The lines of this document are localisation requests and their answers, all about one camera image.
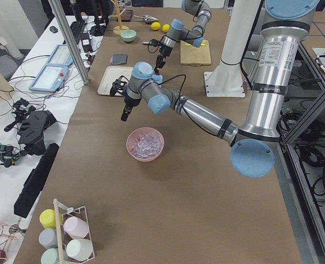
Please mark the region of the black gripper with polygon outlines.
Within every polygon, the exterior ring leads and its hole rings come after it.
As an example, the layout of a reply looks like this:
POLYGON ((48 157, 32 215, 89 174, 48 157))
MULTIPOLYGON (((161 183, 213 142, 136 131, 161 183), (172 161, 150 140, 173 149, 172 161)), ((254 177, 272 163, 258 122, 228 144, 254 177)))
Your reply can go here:
POLYGON ((172 48, 169 45, 160 42, 159 52, 160 54, 156 58, 156 63, 154 68, 155 72, 159 72, 159 70, 163 68, 163 66, 166 63, 166 57, 168 57, 171 54, 172 48))
POLYGON ((126 122, 133 107, 136 107, 140 104, 142 97, 139 93, 135 92, 125 92, 124 93, 124 102, 125 107, 121 115, 121 121, 126 122))

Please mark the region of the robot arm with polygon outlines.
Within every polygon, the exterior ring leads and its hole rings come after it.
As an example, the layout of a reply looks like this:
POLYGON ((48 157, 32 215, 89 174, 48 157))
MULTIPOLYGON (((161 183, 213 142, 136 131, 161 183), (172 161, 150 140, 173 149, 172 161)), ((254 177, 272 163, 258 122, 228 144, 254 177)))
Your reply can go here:
POLYGON ((173 109, 231 147, 231 163, 242 175, 258 178, 268 174, 275 162, 274 149, 279 142, 276 130, 297 48, 309 32, 317 1, 236 1, 227 30, 220 64, 207 73, 204 81, 208 96, 241 96, 241 63, 247 43, 257 24, 261 26, 263 44, 245 122, 236 125, 176 89, 159 86, 153 76, 164 65, 177 43, 194 47, 202 43, 205 27, 212 14, 205 1, 183 1, 182 9, 197 18, 192 29, 174 19, 160 42, 156 65, 138 62, 123 88, 125 107, 121 120, 127 120, 132 109, 145 101, 152 112, 173 109))
POLYGON ((194 24, 187 28, 181 20, 172 20, 170 29, 156 44, 159 47, 159 53, 155 62, 155 74, 159 74, 159 70, 165 65, 167 57, 170 56, 178 41, 198 48, 204 40, 206 25, 212 18, 209 4, 206 1, 182 1, 181 8, 185 13, 193 16, 194 24))

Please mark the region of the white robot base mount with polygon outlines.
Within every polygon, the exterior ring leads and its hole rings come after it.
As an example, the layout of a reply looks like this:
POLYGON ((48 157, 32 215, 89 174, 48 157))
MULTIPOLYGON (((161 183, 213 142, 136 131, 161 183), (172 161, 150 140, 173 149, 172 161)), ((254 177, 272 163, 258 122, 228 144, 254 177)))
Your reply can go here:
POLYGON ((208 97, 245 97, 241 59, 262 1, 235 1, 220 64, 204 78, 208 97))

